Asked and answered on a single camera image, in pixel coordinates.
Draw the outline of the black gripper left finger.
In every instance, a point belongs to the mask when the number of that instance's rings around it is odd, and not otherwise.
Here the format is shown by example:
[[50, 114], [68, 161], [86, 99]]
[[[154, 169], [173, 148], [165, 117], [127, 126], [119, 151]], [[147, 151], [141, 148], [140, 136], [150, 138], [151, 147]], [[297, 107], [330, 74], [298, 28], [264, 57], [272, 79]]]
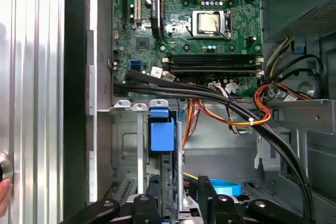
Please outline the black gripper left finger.
[[155, 198], [148, 194], [134, 195], [134, 199], [120, 205], [114, 199], [98, 200], [62, 223], [159, 223], [160, 214]]

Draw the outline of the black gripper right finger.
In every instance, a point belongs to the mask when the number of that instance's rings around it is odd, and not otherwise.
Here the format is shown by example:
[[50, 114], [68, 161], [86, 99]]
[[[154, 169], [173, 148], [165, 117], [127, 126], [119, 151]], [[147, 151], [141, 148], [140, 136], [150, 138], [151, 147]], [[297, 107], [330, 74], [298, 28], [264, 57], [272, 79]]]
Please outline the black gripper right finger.
[[212, 199], [212, 223], [309, 223], [305, 218], [272, 201], [256, 199], [246, 206], [226, 195]]

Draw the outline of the person's hand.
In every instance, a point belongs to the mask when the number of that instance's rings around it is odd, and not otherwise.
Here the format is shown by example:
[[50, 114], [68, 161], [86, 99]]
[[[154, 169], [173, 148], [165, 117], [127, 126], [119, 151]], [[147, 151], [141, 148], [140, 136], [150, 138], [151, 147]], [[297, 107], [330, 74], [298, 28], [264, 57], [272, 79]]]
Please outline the person's hand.
[[12, 192], [12, 181], [5, 179], [0, 184], [0, 217], [2, 217], [7, 209]]

